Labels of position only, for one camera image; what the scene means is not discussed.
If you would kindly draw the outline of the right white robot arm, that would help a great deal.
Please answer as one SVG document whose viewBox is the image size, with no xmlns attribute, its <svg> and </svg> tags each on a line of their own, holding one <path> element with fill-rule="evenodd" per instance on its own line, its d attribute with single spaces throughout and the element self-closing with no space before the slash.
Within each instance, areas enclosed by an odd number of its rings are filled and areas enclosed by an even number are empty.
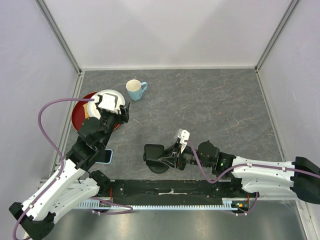
<svg viewBox="0 0 320 240">
<path fill-rule="evenodd" d="M 190 164 L 198 165 L 201 171 L 211 168 L 216 178 L 207 177 L 209 183 L 231 178 L 234 181 L 229 184 L 229 191 L 235 197 L 244 193 L 289 195 L 307 203 L 320 203 L 320 168 L 306 157 L 283 162 L 252 160 L 221 152 L 209 141 L 202 142 L 197 149 L 191 143 L 183 146 L 176 142 L 169 148 L 157 144 L 152 154 L 159 173 L 169 168 L 183 170 Z"/>
</svg>

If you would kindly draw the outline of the black round-base phone stand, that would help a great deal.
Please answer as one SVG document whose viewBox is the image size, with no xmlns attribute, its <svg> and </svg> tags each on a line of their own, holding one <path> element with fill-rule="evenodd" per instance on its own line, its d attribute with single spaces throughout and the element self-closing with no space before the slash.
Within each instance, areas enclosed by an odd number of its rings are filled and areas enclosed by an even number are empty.
<svg viewBox="0 0 320 240">
<path fill-rule="evenodd" d="M 148 168 L 155 174 L 163 174 L 166 171 L 169 170 L 169 168 L 171 167 L 170 165 L 168 165 L 165 162 L 162 161 L 152 161 L 152 160 L 147 160 L 146 161 L 146 165 L 148 166 Z"/>
</svg>

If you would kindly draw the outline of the black smartphone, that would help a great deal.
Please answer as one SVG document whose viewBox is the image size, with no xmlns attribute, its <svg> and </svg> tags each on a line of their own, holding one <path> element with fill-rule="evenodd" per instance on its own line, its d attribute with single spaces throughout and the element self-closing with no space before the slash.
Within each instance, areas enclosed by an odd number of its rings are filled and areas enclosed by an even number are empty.
<svg viewBox="0 0 320 240">
<path fill-rule="evenodd" d="M 161 144 L 145 144 L 143 160 L 156 161 L 158 158 L 164 155 L 165 147 Z"/>
</svg>

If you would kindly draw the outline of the blue-cased smartphone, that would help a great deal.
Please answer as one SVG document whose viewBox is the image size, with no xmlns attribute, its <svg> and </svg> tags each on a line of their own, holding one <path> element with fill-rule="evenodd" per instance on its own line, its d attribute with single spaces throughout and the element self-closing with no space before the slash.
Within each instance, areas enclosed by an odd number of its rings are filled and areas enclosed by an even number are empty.
<svg viewBox="0 0 320 240">
<path fill-rule="evenodd" d="M 99 152 L 98 160 L 96 161 L 97 164 L 105 164 L 109 165 L 113 159 L 113 150 L 112 149 L 104 149 Z"/>
</svg>

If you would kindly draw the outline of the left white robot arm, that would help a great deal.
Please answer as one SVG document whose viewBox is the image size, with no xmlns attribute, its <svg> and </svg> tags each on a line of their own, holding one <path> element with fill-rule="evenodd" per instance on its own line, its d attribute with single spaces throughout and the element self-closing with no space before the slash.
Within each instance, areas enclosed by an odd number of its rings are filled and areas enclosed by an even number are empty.
<svg viewBox="0 0 320 240">
<path fill-rule="evenodd" d="M 100 117 L 84 120 L 78 131 L 78 139 L 66 156 L 61 156 L 61 165 L 47 182 L 24 202 L 14 202 L 10 213 L 16 218 L 12 237 L 17 239 L 17 229 L 22 227 L 31 240 L 44 239 L 55 224 L 82 201 L 104 197 L 110 192 L 110 179 L 101 171 L 89 173 L 78 187 L 69 186 L 97 162 L 107 157 L 106 146 L 115 125 L 129 121 L 129 104 L 124 100 L 87 100 L 95 107 Z"/>
</svg>

